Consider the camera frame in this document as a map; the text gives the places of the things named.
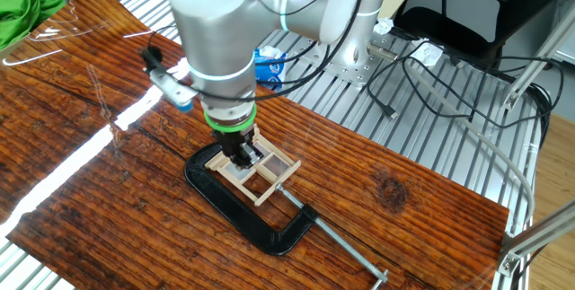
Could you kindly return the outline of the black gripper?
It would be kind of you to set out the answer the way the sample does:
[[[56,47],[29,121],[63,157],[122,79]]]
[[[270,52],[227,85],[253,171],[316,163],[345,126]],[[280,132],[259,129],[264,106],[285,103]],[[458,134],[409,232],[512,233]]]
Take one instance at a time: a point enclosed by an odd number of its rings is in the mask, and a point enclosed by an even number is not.
[[[224,155],[238,168],[252,167],[263,158],[263,153],[252,144],[253,127],[231,133],[214,129],[211,135],[221,145]]]

